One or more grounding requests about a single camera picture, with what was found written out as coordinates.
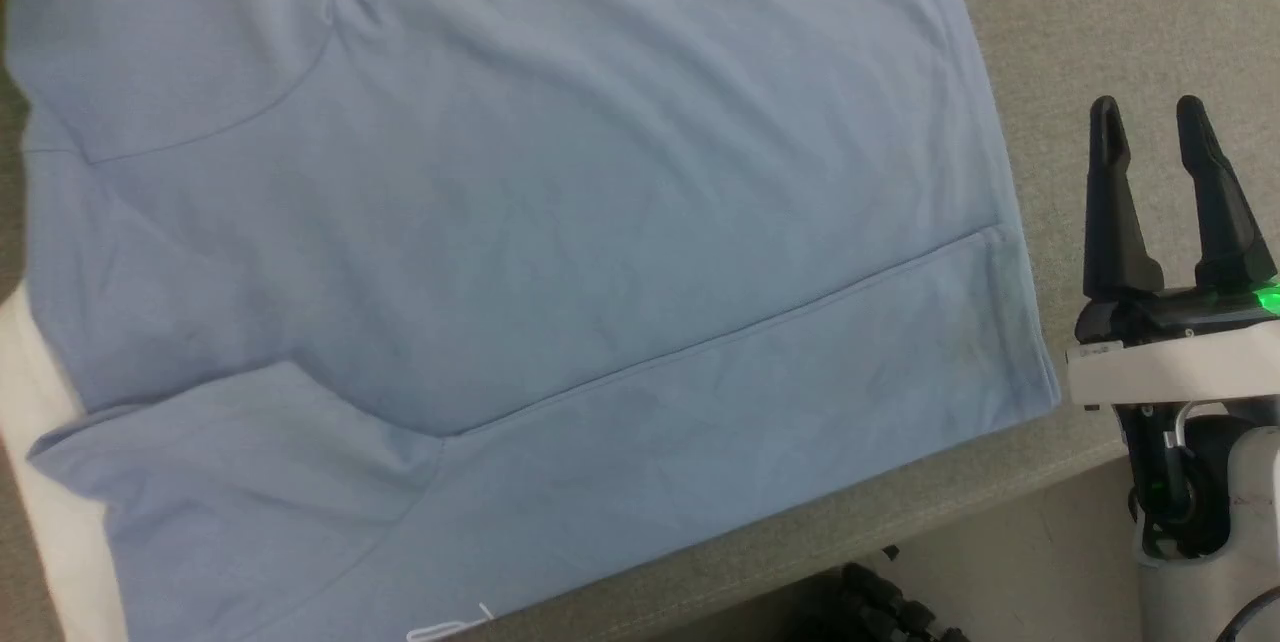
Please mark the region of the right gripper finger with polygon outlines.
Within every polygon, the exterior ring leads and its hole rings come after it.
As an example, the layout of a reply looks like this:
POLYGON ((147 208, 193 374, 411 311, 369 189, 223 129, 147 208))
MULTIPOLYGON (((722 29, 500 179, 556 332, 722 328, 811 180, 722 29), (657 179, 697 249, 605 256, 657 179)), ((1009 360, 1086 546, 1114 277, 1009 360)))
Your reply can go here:
POLYGON ((1277 272, 1274 256, 1202 100, 1181 96, 1176 121, 1181 164, 1196 194, 1196 286, 1244 290, 1268 285, 1277 272))
POLYGON ((1148 254, 1128 171, 1132 150, 1117 101, 1091 106, 1085 182, 1083 294, 1089 301, 1128 301, 1164 290, 1164 269, 1148 254))

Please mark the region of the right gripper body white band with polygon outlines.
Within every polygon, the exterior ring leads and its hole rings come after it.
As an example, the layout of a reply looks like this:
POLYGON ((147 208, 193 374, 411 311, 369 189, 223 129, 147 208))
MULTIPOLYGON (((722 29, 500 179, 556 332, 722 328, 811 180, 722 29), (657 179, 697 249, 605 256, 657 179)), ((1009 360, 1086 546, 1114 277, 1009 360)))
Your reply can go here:
POLYGON ((1277 286, 1181 288, 1085 304, 1066 356, 1076 405, 1266 399, 1279 393, 1277 286))

